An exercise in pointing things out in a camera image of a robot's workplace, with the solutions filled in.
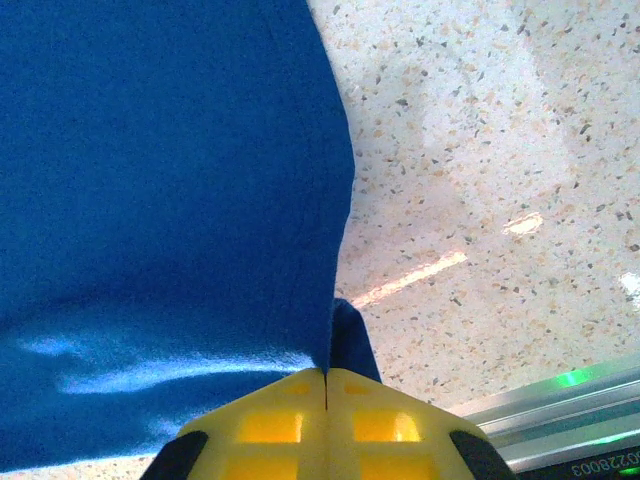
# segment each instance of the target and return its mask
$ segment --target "yellow robot part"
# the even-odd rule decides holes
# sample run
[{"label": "yellow robot part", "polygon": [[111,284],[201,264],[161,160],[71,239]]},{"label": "yellow robot part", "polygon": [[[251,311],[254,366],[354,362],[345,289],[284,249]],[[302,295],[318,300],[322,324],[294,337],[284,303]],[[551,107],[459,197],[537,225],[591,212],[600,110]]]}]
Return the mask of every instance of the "yellow robot part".
[{"label": "yellow robot part", "polygon": [[514,480],[475,425],[342,369],[309,369],[200,417],[143,480]]}]

